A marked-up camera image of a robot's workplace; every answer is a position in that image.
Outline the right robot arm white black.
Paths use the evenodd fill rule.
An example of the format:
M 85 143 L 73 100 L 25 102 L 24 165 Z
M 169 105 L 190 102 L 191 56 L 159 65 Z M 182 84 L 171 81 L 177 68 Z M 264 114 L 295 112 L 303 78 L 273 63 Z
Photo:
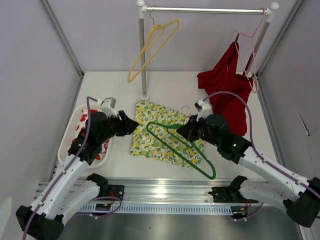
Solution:
M 253 142 L 232 133 L 222 115 L 210 114 L 201 119 L 192 115 L 177 133 L 189 142 L 201 139 L 216 146 L 224 159 L 255 172 L 270 183 L 259 184 L 244 178 L 242 183 L 228 189 L 232 201 L 245 198 L 272 205 L 306 228 L 319 217 L 320 179 L 308 179 L 272 161 L 260 153 Z

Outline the green plastic hanger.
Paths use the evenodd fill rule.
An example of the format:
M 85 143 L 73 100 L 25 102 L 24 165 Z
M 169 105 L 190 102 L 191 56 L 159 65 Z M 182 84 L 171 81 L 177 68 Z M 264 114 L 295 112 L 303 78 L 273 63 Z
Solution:
M 177 128 L 185 124 L 190 115 L 157 104 L 147 113 L 154 114 L 145 125 L 145 135 L 151 140 L 151 147 L 155 148 L 146 151 L 149 156 L 168 160 L 178 167 L 191 167 L 210 180 L 216 178 L 216 169 L 204 154 L 204 141 L 188 142 L 177 133 Z

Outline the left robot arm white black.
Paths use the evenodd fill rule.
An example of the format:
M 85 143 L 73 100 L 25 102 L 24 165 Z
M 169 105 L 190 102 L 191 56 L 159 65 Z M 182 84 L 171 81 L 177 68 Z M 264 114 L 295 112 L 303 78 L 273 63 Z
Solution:
M 122 110 L 112 115 L 89 111 L 87 117 L 85 127 L 71 144 L 60 171 L 30 206 L 21 205 L 16 211 L 23 239 L 31 236 L 36 240 L 57 240 L 66 223 L 86 203 L 92 200 L 121 201 L 110 194 L 108 179 L 97 173 L 89 175 L 75 192 L 70 193 L 70 189 L 91 166 L 106 141 L 114 136 L 131 135 L 139 123 Z

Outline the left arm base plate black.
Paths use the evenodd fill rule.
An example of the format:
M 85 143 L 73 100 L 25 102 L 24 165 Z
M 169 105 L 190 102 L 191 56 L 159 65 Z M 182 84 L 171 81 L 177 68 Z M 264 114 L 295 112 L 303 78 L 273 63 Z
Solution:
M 119 184 L 110 184 L 106 193 L 107 197 L 117 197 L 122 201 L 124 198 L 125 186 Z

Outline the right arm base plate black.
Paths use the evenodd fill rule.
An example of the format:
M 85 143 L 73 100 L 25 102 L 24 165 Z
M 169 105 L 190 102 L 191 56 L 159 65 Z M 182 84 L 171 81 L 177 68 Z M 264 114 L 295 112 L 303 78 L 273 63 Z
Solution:
M 214 203 L 239 203 L 245 204 L 249 201 L 244 198 L 238 189 L 228 186 L 215 186 L 208 192 L 212 196 Z

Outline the lemon print skirt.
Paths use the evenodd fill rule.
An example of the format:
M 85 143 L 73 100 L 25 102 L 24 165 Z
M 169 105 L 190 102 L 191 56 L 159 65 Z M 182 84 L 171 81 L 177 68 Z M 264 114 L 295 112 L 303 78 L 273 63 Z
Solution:
M 187 122 L 189 117 L 182 112 L 163 105 L 137 101 L 135 103 L 135 121 L 139 126 L 132 134 L 129 154 L 159 160 L 172 165 L 192 169 L 200 165 L 205 143 L 203 140 L 188 143 L 175 129 Z

